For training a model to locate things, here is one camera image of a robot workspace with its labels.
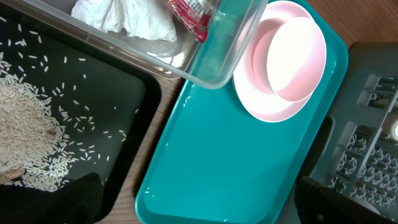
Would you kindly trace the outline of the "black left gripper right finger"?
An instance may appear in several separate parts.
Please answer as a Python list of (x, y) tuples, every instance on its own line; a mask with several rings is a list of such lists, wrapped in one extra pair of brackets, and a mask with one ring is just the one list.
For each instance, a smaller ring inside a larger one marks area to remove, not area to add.
[(294, 202), (303, 224), (394, 223), (309, 177), (296, 184)]

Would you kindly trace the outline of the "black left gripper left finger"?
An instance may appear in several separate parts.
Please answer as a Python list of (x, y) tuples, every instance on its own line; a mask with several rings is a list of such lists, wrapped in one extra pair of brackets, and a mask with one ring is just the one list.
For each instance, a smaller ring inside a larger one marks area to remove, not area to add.
[(97, 173), (55, 192), (1, 186), (1, 224), (94, 223), (103, 199)]

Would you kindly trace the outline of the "cooked white rice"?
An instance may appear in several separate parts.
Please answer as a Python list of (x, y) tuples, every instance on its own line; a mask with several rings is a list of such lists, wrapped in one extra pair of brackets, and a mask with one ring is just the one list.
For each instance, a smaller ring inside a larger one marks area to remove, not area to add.
[(1, 172), (21, 168), (18, 187), (54, 192), (66, 186), (76, 158), (67, 151), (69, 136), (52, 115), (50, 98), (9, 73), (1, 52)]

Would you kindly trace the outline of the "pink plate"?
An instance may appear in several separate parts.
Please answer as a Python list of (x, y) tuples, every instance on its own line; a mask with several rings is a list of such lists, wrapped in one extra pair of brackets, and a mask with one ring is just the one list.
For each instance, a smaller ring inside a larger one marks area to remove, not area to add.
[(298, 102), (289, 102), (266, 93), (256, 82), (252, 71), (252, 55), (263, 35), (295, 17), (313, 18), (304, 8), (305, 3), (305, 1), (269, 2), (233, 73), (233, 85), (240, 102), (253, 117), (261, 121), (268, 123), (285, 121), (297, 114), (310, 99), (308, 96)]

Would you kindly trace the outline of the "pink small bowl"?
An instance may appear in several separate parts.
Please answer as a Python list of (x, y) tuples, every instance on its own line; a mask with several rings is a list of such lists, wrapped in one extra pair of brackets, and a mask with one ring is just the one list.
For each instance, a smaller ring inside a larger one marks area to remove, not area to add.
[(314, 20), (295, 17), (265, 33), (252, 53), (259, 88), (285, 101), (308, 97), (322, 79), (326, 42)]

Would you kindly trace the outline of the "white napkin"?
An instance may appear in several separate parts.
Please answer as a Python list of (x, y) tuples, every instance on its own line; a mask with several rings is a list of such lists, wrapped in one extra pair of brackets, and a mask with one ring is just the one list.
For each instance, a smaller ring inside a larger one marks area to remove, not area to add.
[(71, 16), (103, 32), (124, 29), (128, 37), (177, 40), (172, 13), (164, 1), (78, 0)]

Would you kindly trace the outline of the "red sauce packet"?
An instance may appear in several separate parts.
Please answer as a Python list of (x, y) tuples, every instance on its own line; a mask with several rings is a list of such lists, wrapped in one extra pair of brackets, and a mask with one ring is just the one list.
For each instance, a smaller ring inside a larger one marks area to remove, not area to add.
[(209, 33), (211, 17), (219, 0), (166, 0), (168, 9), (183, 23), (196, 40), (204, 43)]

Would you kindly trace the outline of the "grey dishwasher rack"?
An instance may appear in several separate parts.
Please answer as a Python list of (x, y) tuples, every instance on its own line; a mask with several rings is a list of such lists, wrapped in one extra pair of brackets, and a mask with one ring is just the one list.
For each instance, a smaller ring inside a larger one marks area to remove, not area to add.
[(278, 223), (301, 223), (295, 187), (309, 177), (397, 222), (397, 44), (357, 42), (298, 168)]

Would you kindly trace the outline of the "black tray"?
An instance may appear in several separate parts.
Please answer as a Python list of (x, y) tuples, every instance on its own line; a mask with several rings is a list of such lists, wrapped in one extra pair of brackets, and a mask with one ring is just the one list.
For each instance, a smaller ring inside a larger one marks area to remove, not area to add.
[(50, 98), (76, 158), (69, 183), (97, 173), (102, 220), (112, 210), (161, 100), (151, 75), (49, 25), (22, 1), (1, 2), (1, 52), (9, 73)]

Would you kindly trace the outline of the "teal plastic tray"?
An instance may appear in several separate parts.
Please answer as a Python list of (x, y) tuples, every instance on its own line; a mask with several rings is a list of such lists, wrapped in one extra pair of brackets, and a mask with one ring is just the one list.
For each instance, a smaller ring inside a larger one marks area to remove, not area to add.
[(186, 82), (138, 191), (143, 223), (274, 223), (348, 66), (339, 35), (300, 1), (326, 38), (324, 76), (292, 118), (265, 123), (232, 84), (207, 90)]

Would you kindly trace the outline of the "clear plastic bin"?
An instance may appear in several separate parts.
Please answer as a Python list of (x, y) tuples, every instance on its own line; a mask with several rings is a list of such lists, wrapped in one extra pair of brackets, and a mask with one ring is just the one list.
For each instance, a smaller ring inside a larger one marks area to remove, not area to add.
[(1, 1), (1, 15), (61, 40), (70, 35), (153, 75), (218, 89), (232, 77), (267, 1), (219, 1), (204, 43), (174, 19), (175, 42), (104, 33), (72, 17), (74, 0)]

